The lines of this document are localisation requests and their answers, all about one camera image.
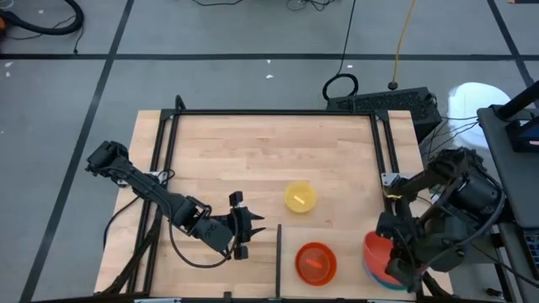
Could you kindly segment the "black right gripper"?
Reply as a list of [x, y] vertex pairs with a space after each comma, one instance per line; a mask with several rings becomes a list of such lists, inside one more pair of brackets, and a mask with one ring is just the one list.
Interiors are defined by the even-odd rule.
[[391, 243], [382, 267], [385, 275], [408, 293], [418, 291], [422, 284], [432, 293], [445, 291], [428, 270], [447, 273], [460, 264], [458, 217], [443, 210], [429, 210], [421, 217], [412, 217], [408, 211], [401, 215], [384, 211], [375, 233]]

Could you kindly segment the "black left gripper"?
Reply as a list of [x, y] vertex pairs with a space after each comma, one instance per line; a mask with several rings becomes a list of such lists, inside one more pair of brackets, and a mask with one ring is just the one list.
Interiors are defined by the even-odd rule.
[[206, 206], [203, 213], [187, 226], [190, 235], [219, 253], [232, 252], [236, 260], [247, 259], [248, 248], [245, 243], [265, 230], [265, 227], [253, 229], [252, 221], [262, 221], [264, 217], [249, 211], [246, 206], [241, 206], [241, 202], [243, 192], [236, 191], [229, 195], [231, 208], [228, 215], [211, 216], [208, 214], [210, 209]]

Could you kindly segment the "coral red bowl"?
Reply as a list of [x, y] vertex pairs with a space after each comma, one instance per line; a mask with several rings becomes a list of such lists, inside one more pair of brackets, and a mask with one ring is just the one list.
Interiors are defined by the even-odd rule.
[[367, 256], [367, 262], [371, 271], [379, 279], [400, 284], [391, 275], [385, 272], [390, 261], [390, 253], [393, 249], [392, 241], [379, 237], [374, 231], [369, 231], [363, 241], [363, 255]]

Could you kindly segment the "yellow translucent bowl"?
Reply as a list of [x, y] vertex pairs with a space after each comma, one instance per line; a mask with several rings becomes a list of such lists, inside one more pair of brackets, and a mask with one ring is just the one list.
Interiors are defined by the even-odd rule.
[[316, 192], [309, 182], [290, 183], [284, 193], [284, 203], [292, 212], [305, 214], [315, 207]]

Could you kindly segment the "light blue bowl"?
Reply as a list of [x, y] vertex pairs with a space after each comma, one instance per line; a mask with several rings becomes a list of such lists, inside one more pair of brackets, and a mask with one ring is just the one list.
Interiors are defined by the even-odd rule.
[[392, 290], [392, 288], [390, 287], [391, 285], [387, 284], [386, 282], [378, 279], [372, 272], [371, 270], [369, 269], [369, 267], [367, 266], [367, 263], [365, 261], [363, 261], [363, 268], [364, 270], [366, 271], [366, 274], [367, 276], [376, 284], [378, 284], [379, 286], [381, 286], [382, 288], [384, 289], [387, 289], [387, 290]]

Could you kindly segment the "orange translucent bowl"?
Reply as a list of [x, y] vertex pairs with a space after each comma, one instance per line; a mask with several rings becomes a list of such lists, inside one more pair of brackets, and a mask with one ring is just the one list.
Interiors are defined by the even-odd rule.
[[300, 247], [294, 264], [300, 280], [311, 286], [329, 284], [337, 271], [333, 251], [322, 242], [309, 242]]

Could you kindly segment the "grey equipment cart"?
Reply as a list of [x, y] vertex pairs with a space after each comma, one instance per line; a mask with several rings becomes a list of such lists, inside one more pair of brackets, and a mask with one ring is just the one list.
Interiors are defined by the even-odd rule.
[[528, 107], [538, 99], [539, 80], [477, 111], [509, 204], [499, 234], [524, 303], [539, 303], [539, 109]]

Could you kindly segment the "black aluminium table frame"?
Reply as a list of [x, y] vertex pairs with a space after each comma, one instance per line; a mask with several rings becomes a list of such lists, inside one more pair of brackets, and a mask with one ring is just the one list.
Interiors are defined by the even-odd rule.
[[[376, 227], [383, 211], [380, 164], [383, 136], [367, 116], [322, 110], [183, 112], [171, 158], [169, 189], [229, 209], [244, 204], [265, 227], [248, 244], [248, 258], [223, 262], [202, 242], [163, 228], [157, 241], [150, 293], [157, 297], [289, 299], [280, 295], [281, 228], [359, 230]], [[315, 207], [298, 214], [284, 203], [286, 187], [309, 182]]]

